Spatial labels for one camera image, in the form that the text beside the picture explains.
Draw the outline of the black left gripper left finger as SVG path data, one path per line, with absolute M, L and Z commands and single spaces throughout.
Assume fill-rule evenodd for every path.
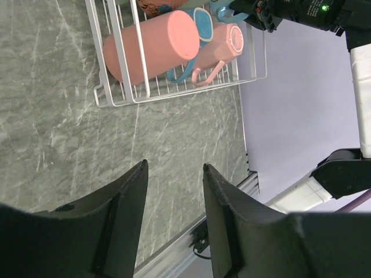
M 132 277 L 148 162 L 53 211 L 1 205 L 2 277 Z

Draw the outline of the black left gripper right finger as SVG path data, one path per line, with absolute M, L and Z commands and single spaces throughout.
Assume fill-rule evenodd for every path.
M 211 164 L 203 193 L 214 277 L 369 277 L 370 214 L 271 209 Z

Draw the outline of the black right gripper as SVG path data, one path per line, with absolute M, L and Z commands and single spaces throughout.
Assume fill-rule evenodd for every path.
M 336 20 L 343 3 L 324 0 L 232 1 L 229 8 L 235 15 L 248 14 L 246 23 L 269 33 L 277 30 L 282 20 L 289 20 L 341 36 L 344 27 Z

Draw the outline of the white and pink mug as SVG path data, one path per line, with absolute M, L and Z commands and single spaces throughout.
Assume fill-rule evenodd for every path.
M 198 53 L 192 68 L 191 82 L 194 86 L 206 86 L 233 59 L 242 54 L 243 34 L 237 24 L 217 23 L 213 30 L 213 39 Z M 204 81 L 197 82 L 202 71 L 212 69 Z

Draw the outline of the blue flowered mug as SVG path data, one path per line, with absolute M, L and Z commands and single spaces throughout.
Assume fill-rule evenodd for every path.
M 199 34 L 199 50 L 201 50 L 205 45 L 213 39 L 213 22 L 210 13 L 200 7 L 196 8 L 186 8 L 182 9 L 182 11 L 186 12 L 194 21 L 198 34 Z M 192 60 L 190 60 L 183 71 L 183 73 L 178 77 L 174 77 L 174 70 L 167 71 L 167 79 L 172 83 L 180 83 L 184 81 L 192 72 L 192 69 L 195 65 L 197 56 L 195 56 Z

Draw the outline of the tall pink plastic cup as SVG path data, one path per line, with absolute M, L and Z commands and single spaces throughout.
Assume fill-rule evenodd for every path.
M 140 23 L 147 75 L 151 79 L 193 59 L 199 50 L 199 33 L 186 12 L 176 10 Z M 144 82 L 136 27 L 121 29 L 131 85 Z

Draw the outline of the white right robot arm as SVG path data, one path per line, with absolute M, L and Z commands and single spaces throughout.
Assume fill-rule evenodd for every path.
M 268 35 L 270 75 L 245 98 L 262 201 L 283 213 L 370 198 L 370 2 L 233 1 Z

